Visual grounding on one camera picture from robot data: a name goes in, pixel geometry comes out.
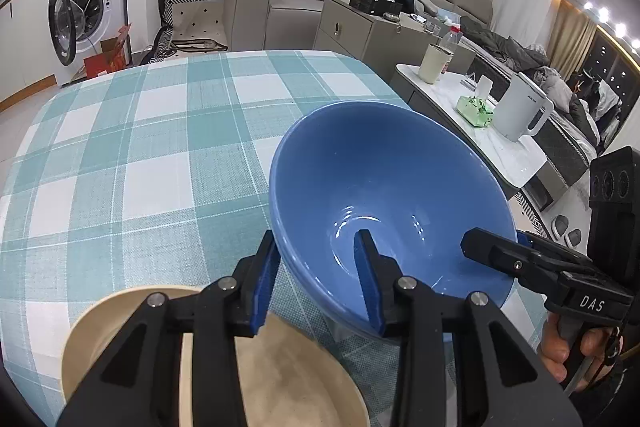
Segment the right hand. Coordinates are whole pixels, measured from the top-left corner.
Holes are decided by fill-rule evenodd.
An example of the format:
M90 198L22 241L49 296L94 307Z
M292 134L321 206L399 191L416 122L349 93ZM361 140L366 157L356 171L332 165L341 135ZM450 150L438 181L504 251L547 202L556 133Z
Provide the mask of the right hand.
M560 318L556 313L548 313L547 320L544 322L542 337L537 347L540 361L544 363L544 366L547 367L558 383L562 383L567 377L565 363L570 355L570 346L559 332ZM576 385L576 392L582 392L599 381L615 381L615 384L618 385L624 379L623 367L619 365L605 366L603 364L606 340L608 340L612 332L613 329L589 329L582 337L580 351L586 358L591 357L592 363L585 376Z

